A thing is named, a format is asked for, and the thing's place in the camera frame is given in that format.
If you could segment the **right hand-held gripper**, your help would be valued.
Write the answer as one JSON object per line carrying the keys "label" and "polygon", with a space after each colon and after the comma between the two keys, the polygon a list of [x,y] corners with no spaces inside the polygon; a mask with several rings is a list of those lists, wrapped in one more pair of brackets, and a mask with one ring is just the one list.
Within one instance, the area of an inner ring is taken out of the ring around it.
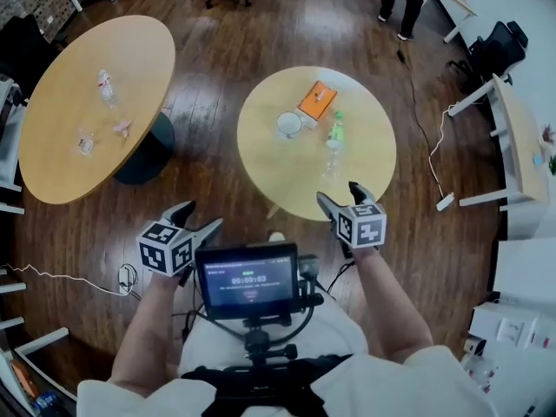
{"label": "right hand-held gripper", "polygon": [[384,244],[387,215],[376,204],[374,195],[368,189],[358,182],[349,182],[348,186],[354,206],[341,206],[321,191],[316,193],[316,201],[324,215],[334,224],[344,256],[351,258],[354,249]]}

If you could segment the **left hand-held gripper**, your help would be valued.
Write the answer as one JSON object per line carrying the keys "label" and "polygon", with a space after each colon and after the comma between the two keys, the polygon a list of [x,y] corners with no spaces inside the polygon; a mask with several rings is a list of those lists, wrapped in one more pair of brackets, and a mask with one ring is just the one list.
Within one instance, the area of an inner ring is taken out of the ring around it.
{"label": "left hand-held gripper", "polygon": [[147,223],[136,237],[143,268],[166,277],[189,278],[196,250],[216,238],[223,222],[222,218],[217,218],[198,229],[185,229],[186,221],[194,211],[195,201],[181,202],[162,213],[165,222]]}

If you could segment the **green label plastic bottle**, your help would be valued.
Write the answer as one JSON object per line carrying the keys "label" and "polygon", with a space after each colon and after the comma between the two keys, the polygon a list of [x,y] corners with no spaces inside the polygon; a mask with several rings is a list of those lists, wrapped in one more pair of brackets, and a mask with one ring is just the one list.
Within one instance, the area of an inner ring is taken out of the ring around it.
{"label": "green label plastic bottle", "polygon": [[325,145],[328,154],[322,175],[327,178],[336,177],[340,173],[340,162],[345,145],[344,113],[340,110],[334,112]]}

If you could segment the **white cup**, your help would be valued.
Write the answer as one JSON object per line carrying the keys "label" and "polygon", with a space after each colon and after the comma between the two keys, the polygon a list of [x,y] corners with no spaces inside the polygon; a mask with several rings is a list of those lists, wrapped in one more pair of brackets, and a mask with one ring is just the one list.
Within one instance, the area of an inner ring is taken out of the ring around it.
{"label": "white cup", "polygon": [[276,119],[276,132],[280,138],[295,139],[301,132],[303,123],[294,112],[283,112]]}

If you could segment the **orange box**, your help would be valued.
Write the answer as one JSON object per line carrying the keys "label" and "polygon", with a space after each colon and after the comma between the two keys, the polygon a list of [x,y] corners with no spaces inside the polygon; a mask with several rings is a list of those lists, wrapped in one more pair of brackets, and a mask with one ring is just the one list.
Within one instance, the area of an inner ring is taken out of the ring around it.
{"label": "orange box", "polygon": [[327,113],[337,94],[336,89],[328,87],[324,82],[315,82],[295,108],[295,114],[300,117],[303,126],[308,129],[315,129]]}

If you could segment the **person's right forearm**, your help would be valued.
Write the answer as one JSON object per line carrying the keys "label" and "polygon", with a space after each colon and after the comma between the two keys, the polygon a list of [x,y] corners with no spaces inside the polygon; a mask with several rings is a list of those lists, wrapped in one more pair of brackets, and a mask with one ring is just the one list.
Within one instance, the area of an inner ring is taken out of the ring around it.
{"label": "person's right forearm", "polygon": [[403,363],[412,354],[430,348],[429,326],[375,248],[352,251],[369,309],[370,322],[385,358]]}

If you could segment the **person's left forearm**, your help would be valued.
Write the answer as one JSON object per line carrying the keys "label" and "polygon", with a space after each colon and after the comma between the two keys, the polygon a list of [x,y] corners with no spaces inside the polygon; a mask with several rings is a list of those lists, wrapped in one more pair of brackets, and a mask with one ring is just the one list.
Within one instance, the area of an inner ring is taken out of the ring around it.
{"label": "person's left forearm", "polygon": [[177,277],[154,274],[123,337],[109,382],[143,397],[178,375],[183,345],[176,339]]}

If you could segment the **black monitor screen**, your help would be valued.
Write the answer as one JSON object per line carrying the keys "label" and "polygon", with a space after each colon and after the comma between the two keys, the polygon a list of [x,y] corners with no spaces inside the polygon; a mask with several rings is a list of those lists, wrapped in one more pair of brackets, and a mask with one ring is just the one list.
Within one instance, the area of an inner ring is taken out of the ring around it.
{"label": "black monitor screen", "polygon": [[207,316],[240,320],[299,312],[297,258],[292,242],[197,250],[195,263]]}

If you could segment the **white power adapter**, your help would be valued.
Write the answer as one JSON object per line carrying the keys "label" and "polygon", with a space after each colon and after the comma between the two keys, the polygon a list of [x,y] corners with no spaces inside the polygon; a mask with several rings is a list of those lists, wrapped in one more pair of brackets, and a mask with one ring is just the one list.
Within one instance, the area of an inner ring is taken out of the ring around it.
{"label": "white power adapter", "polygon": [[119,293],[122,295],[130,295],[137,282],[138,274],[136,269],[132,265],[124,263],[118,269],[117,285],[119,287]]}

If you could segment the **clear glass cup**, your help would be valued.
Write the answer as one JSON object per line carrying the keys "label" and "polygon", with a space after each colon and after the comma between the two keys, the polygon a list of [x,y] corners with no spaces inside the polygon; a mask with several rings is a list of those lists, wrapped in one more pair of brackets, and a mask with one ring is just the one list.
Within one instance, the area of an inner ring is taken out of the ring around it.
{"label": "clear glass cup", "polygon": [[79,152],[84,156],[88,156],[92,153],[94,145],[95,135],[85,129],[80,129],[77,143]]}

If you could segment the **white shelf unit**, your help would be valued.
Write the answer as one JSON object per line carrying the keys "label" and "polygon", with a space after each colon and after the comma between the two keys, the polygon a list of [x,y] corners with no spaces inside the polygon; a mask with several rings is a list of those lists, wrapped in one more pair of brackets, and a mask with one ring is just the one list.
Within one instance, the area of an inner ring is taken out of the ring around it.
{"label": "white shelf unit", "polygon": [[[19,406],[19,413],[23,417],[76,417],[77,397],[46,374],[30,358],[48,345],[67,337],[69,330],[59,328],[22,346],[11,348],[7,341],[6,331],[23,324],[24,318],[22,317],[5,321],[0,319],[0,394],[6,400],[14,401]],[[42,412],[35,409],[34,400],[25,393],[12,369],[10,362],[14,359],[21,361],[26,366],[40,394],[47,391],[53,391],[56,394],[58,402],[54,408]]]}

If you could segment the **person's white shirt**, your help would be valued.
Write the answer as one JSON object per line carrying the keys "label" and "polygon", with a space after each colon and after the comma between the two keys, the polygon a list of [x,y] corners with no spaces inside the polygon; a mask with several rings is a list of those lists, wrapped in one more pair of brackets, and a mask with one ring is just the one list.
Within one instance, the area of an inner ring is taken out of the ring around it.
{"label": "person's white shirt", "polygon": [[[347,358],[311,385],[328,417],[496,417],[448,348],[421,349],[403,363],[374,357],[360,326],[330,297],[293,343],[301,359]],[[83,381],[77,417],[200,417],[214,397],[208,383],[182,378],[148,398],[107,381]]]}

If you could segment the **large oval wooden table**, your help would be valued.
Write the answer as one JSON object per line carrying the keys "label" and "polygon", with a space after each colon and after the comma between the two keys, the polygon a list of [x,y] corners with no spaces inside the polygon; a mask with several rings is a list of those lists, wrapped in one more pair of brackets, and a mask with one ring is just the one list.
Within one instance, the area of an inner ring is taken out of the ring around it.
{"label": "large oval wooden table", "polygon": [[[25,110],[18,161],[27,190],[66,204],[111,177],[141,184],[157,176],[174,148],[162,113],[174,68],[174,39],[153,17],[117,17],[79,36],[45,71]],[[100,70],[109,73],[115,109],[101,98]],[[131,121],[127,138],[112,130],[123,119]],[[77,147],[80,129],[95,135],[88,156]]]}

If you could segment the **flat orange carton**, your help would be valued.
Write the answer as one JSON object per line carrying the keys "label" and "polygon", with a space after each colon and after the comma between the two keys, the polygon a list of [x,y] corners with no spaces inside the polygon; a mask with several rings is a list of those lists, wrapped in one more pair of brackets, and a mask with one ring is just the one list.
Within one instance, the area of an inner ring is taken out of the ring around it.
{"label": "flat orange carton", "polygon": [[25,393],[31,399],[35,400],[40,393],[26,366],[24,366],[21,361],[16,359],[12,360],[10,364]]}

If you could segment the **black monitor mount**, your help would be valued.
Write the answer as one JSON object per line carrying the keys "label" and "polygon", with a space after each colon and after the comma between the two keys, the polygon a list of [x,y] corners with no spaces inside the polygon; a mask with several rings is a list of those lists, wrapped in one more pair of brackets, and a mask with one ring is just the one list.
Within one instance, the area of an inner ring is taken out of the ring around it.
{"label": "black monitor mount", "polygon": [[[301,280],[294,288],[293,297],[261,306],[260,311],[249,313],[243,320],[244,327],[248,329],[242,337],[247,351],[245,358],[254,366],[264,366],[269,359],[285,358],[292,361],[298,357],[297,346],[290,341],[305,329],[313,318],[315,308],[324,302],[322,294],[316,292],[319,267],[316,255],[301,255],[297,260]],[[304,314],[301,324],[285,336],[272,340],[263,329],[270,325],[290,327],[292,315],[298,313]]]}

